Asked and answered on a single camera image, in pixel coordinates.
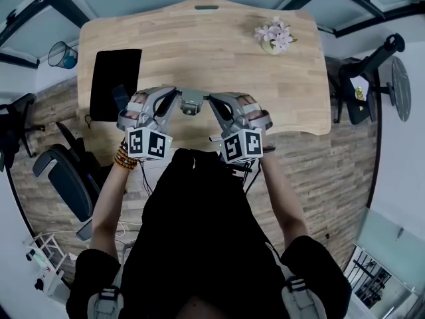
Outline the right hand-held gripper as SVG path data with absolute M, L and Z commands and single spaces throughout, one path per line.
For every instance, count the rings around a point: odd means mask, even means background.
M 273 126 L 271 117 L 249 120 L 236 92 L 212 93 L 208 101 L 222 129 L 220 152 L 226 163 L 246 163 L 261 158 L 263 133 Z

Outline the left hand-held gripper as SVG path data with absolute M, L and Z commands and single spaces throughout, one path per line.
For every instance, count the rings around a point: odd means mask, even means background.
M 150 94 L 153 112 L 140 120 L 120 118 L 116 126 L 126 133 L 124 151 L 131 160 L 162 160 L 170 150 L 170 136 L 166 134 L 173 109 L 181 92 L 174 86 L 148 88 L 139 92 Z

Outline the small metal clip object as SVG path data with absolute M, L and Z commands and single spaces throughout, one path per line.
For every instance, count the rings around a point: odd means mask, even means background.
M 182 89 L 180 109 L 189 116 L 197 115 L 202 108 L 203 102 L 209 99 L 209 93 L 200 90 Z

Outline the person's right forearm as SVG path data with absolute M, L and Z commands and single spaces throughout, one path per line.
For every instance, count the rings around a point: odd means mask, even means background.
M 307 223 L 299 197 L 283 173 L 274 152 L 260 158 L 274 215 L 284 236 L 285 248 L 298 237 L 308 236 Z

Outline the person's left forearm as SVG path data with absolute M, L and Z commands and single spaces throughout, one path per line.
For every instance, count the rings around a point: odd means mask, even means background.
M 92 215 L 90 248 L 118 260 L 115 244 L 122 202 L 130 170 L 115 163 L 101 189 Z

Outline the person's right hand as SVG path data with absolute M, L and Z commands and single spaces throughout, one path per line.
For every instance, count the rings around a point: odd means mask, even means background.
M 263 110 L 259 103 L 249 94 L 239 94 L 236 97 L 242 114 L 245 115 L 249 120 L 257 120 L 264 117 L 269 117 L 269 113 Z

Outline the person's left hand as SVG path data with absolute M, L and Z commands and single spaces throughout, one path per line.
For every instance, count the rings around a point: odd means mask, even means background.
M 153 99 L 146 92 L 135 93 L 124 110 L 119 113 L 120 118 L 140 120 L 144 115 L 153 112 Z

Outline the dark smartphone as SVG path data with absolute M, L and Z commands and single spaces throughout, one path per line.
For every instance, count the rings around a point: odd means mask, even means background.
M 127 90 L 123 84 L 112 89 L 112 97 L 118 112 L 125 110 L 130 100 Z

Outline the black mouse pad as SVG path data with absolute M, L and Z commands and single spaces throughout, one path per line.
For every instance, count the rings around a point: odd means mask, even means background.
M 118 111 L 112 89 L 123 84 L 129 97 L 137 90 L 141 49 L 100 51 L 96 55 L 89 115 L 94 121 L 115 122 Z

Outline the black mesh wastebasket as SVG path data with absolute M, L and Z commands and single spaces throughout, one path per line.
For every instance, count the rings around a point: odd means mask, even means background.
M 48 53 L 47 62 L 51 67 L 70 70 L 77 65 L 78 52 L 63 41 L 55 43 Z

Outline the black mesh office chair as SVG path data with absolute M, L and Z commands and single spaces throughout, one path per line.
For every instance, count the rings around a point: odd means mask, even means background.
M 30 151 L 26 137 L 30 132 L 45 131 L 44 125 L 26 127 L 29 106 L 34 102 L 35 95 L 28 93 L 11 104 L 0 105 L 0 172 L 12 167 L 20 143 L 30 158 L 37 156 Z
M 85 222 L 93 214 L 112 165 L 100 165 L 94 154 L 86 151 L 82 138 L 75 138 L 60 122 L 56 126 L 70 147 L 67 149 L 62 144 L 48 147 L 34 163 L 33 173 L 38 177 L 50 162 L 55 161 L 48 179 L 71 212 Z

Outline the person's black clothing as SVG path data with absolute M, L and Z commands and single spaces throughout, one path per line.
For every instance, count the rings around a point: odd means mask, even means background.
M 279 254 L 255 220 L 241 182 L 214 152 L 179 149 L 142 213 L 125 263 L 86 249 L 66 311 L 89 319 L 89 301 L 122 275 L 119 319 L 345 319 L 351 286 L 308 236 Z

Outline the white rack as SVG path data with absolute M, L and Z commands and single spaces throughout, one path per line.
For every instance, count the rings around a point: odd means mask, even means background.
M 40 233 L 28 241 L 25 257 L 37 269 L 34 288 L 50 300 L 65 305 L 70 287 L 63 281 L 62 265 L 69 254 L 59 247 L 54 233 Z

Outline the frosted glass door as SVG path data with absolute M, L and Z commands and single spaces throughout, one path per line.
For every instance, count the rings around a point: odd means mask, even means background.
M 425 241 L 366 209 L 344 270 L 350 319 L 403 319 L 425 303 Z

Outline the black recorder with screen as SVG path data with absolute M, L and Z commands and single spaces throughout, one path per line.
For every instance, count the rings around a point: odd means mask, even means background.
M 218 158 L 220 165 L 226 169 L 231 170 L 233 174 L 252 172 L 252 166 L 254 164 L 253 161 L 249 161 L 246 163 L 226 163 L 224 160 L 224 156 L 220 152 L 218 153 Z

